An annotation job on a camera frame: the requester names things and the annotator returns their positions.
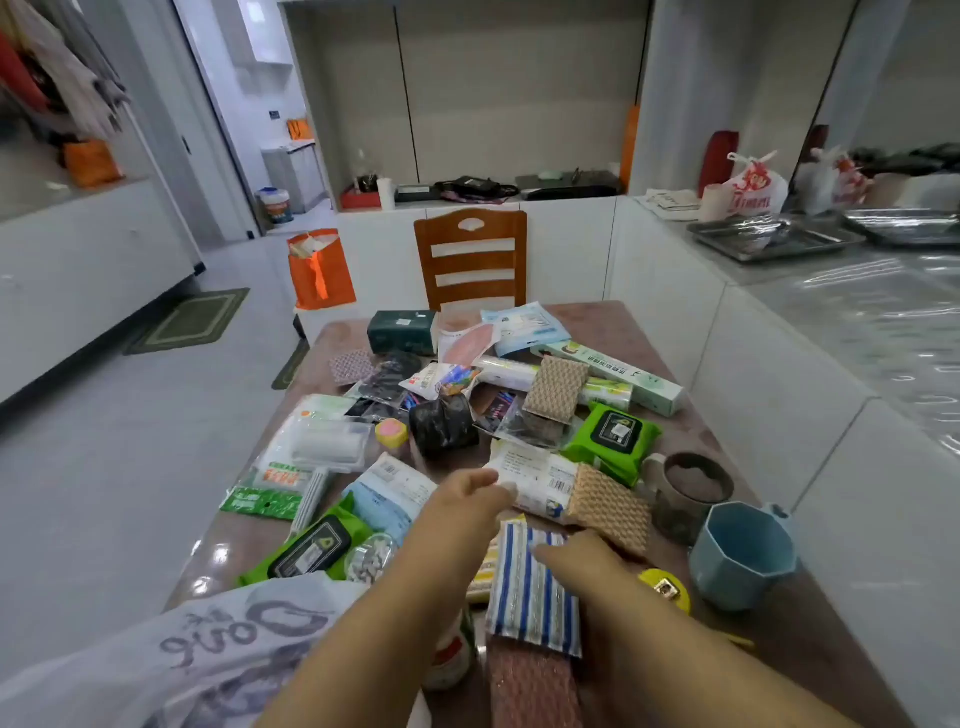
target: tissue box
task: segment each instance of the tissue box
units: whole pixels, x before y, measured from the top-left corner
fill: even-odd
[[[632,401],[664,417],[672,417],[680,409],[680,395],[684,393],[682,386],[589,349],[583,344],[570,340],[558,341],[555,344],[536,345],[531,347],[530,351],[537,356],[549,353],[563,359],[579,361],[587,364],[590,371],[597,376],[633,384]]]
[[[367,327],[370,351],[399,349],[419,356],[437,353],[436,311],[377,311]]]

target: floor mat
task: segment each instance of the floor mat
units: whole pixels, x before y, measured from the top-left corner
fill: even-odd
[[[124,355],[167,352],[212,344],[223,336],[250,288],[208,291],[181,301],[163,321],[133,342]]]
[[[303,339],[300,339],[293,355],[287,360],[287,363],[283,366],[283,369],[280,370],[280,373],[276,375],[274,383],[270,385],[271,389],[286,389],[289,387],[297,375],[297,369],[299,369],[300,364],[303,363],[303,358],[306,357],[309,352],[310,345]]]

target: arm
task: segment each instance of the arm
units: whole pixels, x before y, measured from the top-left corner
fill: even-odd
[[[383,576],[314,647],[255,728],[407,724],[437,641],[516,491],[492,470],[457,471],[427,501]]]
[[[579,596],[623,645],[644,699],[671,728],[854,724],[640,584],[592,531],[537,560]]]

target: blue mug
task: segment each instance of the blue mug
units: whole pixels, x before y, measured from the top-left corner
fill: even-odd
[[[726,612],[752,609],[797,569],[797,549],[778,505],[719,503],[690,551],[690,573],[704,599]]]

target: chair backrest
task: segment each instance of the chair backrest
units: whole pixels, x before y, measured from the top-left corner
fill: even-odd
[[[514,305],[527,303],[527,213],[496,211],[477,207],[456,210],[442,217],[414,223],[420,266],[430,308],[441,310],[444,303],[470,299],[513,297]],[[512,250],[479,253],[436,251],[435,246],[512,238]],[[471,280],[438,284],[437,276],[477,271],[513,270],[512,279]]]

